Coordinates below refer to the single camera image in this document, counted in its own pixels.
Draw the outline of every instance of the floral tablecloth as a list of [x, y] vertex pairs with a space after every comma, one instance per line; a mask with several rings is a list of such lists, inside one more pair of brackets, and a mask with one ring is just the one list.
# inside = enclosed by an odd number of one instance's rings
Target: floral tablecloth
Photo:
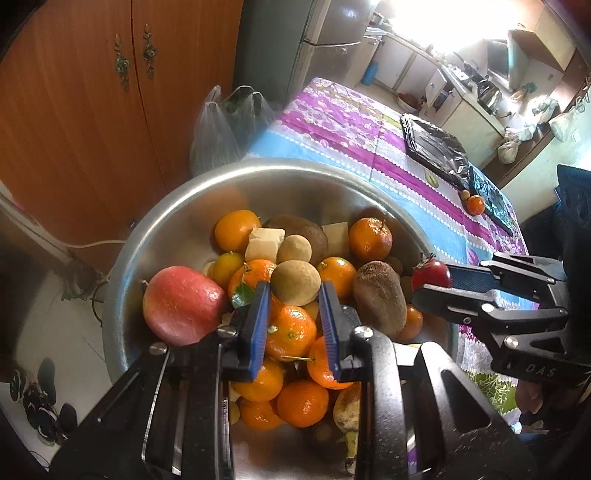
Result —
[[[455, 187], [406, 155], [400, 114], [337, 83], [313, 79], [246, 157], [301, 158], [356, 173], [404, 207], [444, 261], [478, 265], [495, 251], [527, 254], [514, 212], [513, 236], [486, 215], [469, 216]], [[533, 308], [507, 294], [497, 300], [506, 309]], [[456, 361], [514, 423], [517, 381], [491, 371], [490, 354], [468, 326], [460, 328]]]

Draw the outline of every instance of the refrigerator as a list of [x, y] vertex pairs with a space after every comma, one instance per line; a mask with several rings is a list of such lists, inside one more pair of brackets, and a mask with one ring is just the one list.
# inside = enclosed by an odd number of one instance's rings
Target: refrigerator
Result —
[[244, 0], [234, 86], [284, 106], [314, 77], [342, 83], [378, 0]]

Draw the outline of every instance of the orange cabinet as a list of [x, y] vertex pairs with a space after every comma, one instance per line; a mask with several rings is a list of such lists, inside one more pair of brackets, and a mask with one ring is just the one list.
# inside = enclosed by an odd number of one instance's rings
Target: orange cabinet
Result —
[[[126, 239], [188, 180], [201, 103], [214, 85], [231, 87], [241, 1], [133, 9], [48, 0], [0, 62], [0, 181], [68, 244]], [[120, 247], [76, 254], [107, 272]]]

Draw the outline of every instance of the wall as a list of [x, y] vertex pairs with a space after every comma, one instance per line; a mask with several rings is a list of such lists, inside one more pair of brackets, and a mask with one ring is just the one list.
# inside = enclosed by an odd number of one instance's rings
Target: wall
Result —
[[554, 188], [558, 185], [556, 166], [559, 163], [591, 170], [591, 104], [575, 122], [580, 141], [572, 136], [565, 143], [553, 139], [532, 162], [503, 189], [519, 222], [542, 211], [557, 201]]

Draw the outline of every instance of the person's hand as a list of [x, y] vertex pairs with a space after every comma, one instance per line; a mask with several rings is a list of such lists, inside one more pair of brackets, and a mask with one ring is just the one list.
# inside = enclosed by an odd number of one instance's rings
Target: person's hand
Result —
[[519, 380], [515, 389], [515, 403], [523, 413], [538, 413], [543, 402], [542, 385]]

